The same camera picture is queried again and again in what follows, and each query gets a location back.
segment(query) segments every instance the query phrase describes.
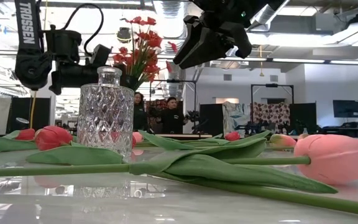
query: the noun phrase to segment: window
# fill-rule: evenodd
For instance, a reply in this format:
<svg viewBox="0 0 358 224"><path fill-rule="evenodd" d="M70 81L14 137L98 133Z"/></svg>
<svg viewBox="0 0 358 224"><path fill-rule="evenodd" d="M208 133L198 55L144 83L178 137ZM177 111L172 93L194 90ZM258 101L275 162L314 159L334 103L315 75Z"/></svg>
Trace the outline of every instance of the window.
<svg viewBox="0 0 358 224"><path fill-rule="evenodd" d="M215 98L215 103L224 103L226 101L230 103L239 103L239 99L237 98Z"/></svg>

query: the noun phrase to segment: man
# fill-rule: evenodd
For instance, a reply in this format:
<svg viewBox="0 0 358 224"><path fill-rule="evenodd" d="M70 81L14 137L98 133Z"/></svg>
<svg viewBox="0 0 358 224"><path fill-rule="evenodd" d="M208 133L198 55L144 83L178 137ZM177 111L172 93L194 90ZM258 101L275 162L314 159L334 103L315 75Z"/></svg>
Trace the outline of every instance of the man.
<svg viewBox="0 0 358 224"><path fill-rule="evenodd" d="M167 100L168 108L161 112L161 117L157 118L158 123L162 123L163 134L183 134L183 125L188 120L183 113L178 110L178 102L175 97Z"/></svg>

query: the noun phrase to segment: person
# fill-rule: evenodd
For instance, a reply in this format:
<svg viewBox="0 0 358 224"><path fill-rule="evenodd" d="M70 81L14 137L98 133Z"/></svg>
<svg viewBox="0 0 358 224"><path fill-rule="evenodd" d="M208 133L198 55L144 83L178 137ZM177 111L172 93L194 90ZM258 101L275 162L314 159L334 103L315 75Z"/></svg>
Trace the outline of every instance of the person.
<svg viewBox="0 0 358 224"><path fill-rule="evenodd" d="M157 118L158 123L162 123L163 134L182 134L183 125L187 124L188 119L178 110L178 102L175 97L167 100L168 108L161 112L161 117Z"/></svg>
<svg viewBox="0 0 358 224"><path fill-rule="evenodd" d="M135 106L134 106L134 131L147 130L147 115L144 110L143 94L135 93Z"/></svg>

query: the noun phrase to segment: white table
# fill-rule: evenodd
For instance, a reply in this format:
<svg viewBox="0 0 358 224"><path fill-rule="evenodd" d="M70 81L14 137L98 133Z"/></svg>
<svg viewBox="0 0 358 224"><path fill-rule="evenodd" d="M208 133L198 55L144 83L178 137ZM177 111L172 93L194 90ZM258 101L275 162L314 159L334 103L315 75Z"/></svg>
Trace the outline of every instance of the white table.
<svg viewBox="0 0 358 224"><path fill-rule="evenodd" d="M289 152L264 154L290 155ZM148 159L150 156L152 153L146 152L139 159ZM294 166L277 168L299 173ZM38 224L40 220L44 224L358 224L358 215L146 176L52 176L49 182L65 186L62 195L56 194L58 190L41 187L34 177L15 177L13 181L20 182L20 188L0 195L2 224ZM358 181L338 189L340 192L330 197L358 200Z"/></svg>

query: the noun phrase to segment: black shirt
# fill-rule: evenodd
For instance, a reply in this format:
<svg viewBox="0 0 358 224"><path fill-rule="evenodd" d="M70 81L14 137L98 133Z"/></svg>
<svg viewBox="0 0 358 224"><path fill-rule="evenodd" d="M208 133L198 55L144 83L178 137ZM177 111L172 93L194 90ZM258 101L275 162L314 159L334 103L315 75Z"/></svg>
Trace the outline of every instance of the black shirt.
<svg viewBox="0 0 358 224"><path fill-rule="evenodd" d="M147 130L147 115L143 105L134 106L134 131Z"/></svg>
<svg viewBox="0 0 358 224"><path fill-rule="evenodd" d="M182 134L185 117L178 109L165 109L161 112L163 134Z"/></svg>

